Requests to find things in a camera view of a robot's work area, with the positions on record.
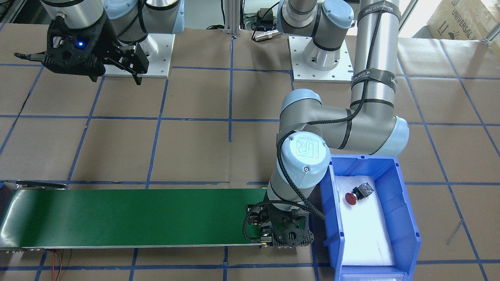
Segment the red button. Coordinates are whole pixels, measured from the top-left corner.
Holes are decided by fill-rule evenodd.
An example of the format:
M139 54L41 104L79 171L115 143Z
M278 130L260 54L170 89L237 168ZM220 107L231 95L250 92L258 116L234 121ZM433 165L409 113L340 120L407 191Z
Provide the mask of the red button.
M350 192L345 194L345 200L353 206L356 205L356 196Z

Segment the robot logo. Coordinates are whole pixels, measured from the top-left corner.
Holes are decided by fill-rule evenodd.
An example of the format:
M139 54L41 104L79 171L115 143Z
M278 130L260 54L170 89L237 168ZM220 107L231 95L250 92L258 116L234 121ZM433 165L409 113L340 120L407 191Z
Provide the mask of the robot logo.
M297 155L318 158L319 157L320 143L316 139L299 137L297 139Z

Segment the robotic arm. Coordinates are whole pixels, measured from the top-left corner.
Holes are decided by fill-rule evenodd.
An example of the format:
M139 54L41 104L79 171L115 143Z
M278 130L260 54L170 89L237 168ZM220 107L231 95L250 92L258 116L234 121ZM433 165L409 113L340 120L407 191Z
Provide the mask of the robotic arm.
M140 85L140 75L148 72L148 56L155 50L148 34L184 31L184 0L106 0L104 5L101 0L40 1L52 18L47 49L14 55L40 62L55 73L89 76L94 82L105 74L105 65L113 65Z
M312 243L309 213L325 216L307 198L326 173L329 148L383 156L404 150L408 123L394 116L398 5L398 0L361 1L349 109L323 105L308 89L294 90L283 100L276 167L263 202L247 206L243 223L243 231L246 224L257 225L261 237L243 233L247 239L277 247ZM281 0L278 28L312 37L306 47L310 66L327 70L335 67L353 18L342 0Z

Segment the metal post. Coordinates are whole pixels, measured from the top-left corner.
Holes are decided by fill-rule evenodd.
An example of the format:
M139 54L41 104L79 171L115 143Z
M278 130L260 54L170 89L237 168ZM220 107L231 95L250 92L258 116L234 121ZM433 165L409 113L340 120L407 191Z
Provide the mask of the metal post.
M495 40L495 38L500 34L500 22L496 24L495 27L493 27L493 29L488 33L486 34L486 36L481 39L481 44L485 45L485 46L489 46L493 43L493 40Z
M240 1L224 0L224 33L240 37Z
M408 7L406 7L406 10L404 10L404 12L401 16L401 20L399 21L399 32L401 32L401 30L403 29L403 26L405 26L408 18L413 13L413 10L417 6L418 2L419 2L419 0L411 0L410 3L408 4Z

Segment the velcro strap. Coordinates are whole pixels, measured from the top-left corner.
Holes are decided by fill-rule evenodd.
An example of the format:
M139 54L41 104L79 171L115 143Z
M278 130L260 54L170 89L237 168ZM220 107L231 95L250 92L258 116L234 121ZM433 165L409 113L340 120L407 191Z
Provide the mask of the velcro strap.
M391 13L395 15L399 20L401 20L401 12L398 6L384 0L370 4L360 9L359 14L357 15L357 22L359 23L364 16L378 11L382 11L383 13Z
M380 70L376 68L365 69L361 72L358 72L356 75L352 77L352 82L350 83L350 87L354 87L354 85L363 82L365 80L368 81L378 81L389 86L391 89L396 92L396 86L398 82L396 81L396 75L387 70Z

